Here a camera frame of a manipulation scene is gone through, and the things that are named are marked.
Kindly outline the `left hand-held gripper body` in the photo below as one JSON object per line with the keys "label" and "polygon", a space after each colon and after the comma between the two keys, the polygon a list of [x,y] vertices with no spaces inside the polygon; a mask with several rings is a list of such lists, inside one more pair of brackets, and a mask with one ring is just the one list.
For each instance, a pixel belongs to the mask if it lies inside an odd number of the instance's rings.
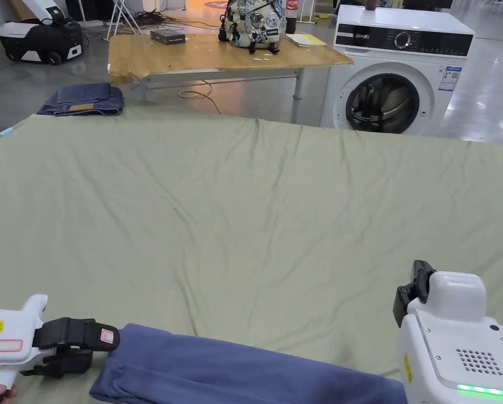
{"label": "left hand-held gripper body", "polygon": [[33,347],[35,331],[44,322],[41,315],[47,295],[28,298],[20,310],[0,309],[0,385],[10,389],[21,371],[31,369],[48,352]]}

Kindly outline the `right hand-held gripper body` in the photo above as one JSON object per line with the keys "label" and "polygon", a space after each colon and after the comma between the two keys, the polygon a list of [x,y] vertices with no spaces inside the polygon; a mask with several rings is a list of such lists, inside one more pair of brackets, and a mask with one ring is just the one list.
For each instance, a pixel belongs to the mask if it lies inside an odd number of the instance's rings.
{"label": "right hand-held gripper body", "polygon": [[479,276],[413,262],[393,305],[408,403],[503,403],[503,326],[486,303]]}

